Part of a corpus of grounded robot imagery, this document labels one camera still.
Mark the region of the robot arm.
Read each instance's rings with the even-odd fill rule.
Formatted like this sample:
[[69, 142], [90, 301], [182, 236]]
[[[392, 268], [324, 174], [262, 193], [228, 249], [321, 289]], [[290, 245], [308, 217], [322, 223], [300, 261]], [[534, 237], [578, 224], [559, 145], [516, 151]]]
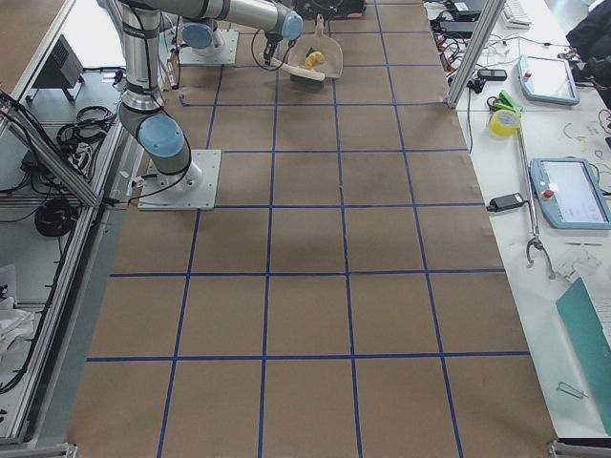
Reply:
[[158, 87], [161, 15], [174, 14], [185, 29], [200, 29], [201, 34], [185, 40], [197, 49], [213, 45], [217, 20], [264, 31], [271, 46], [283, 39], [294, 41], [303, 31], [302, 17], [276, 1], [106, 1], [104, 7], [117, 22], [126, 64], [118, 117], [169, 188], [188, 178], [192, 155], [181, 127], [165, 112]]

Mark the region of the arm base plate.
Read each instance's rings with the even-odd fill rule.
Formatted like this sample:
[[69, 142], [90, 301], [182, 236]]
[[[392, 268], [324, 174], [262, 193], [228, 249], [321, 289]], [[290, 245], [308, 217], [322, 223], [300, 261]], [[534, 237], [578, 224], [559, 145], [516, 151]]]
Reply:
[[217, 67], [236, 61], [240, 33], [236, 30], [212, 30], [203, 24], [182, 29], [183, 44], [179, 63], [183, 67]]
[[221, 168], [221, 150], [193, 150], [185, 177], [162, 175], [153, 162], [142, 183], [139, 210], [212, 210], [215, 207]]

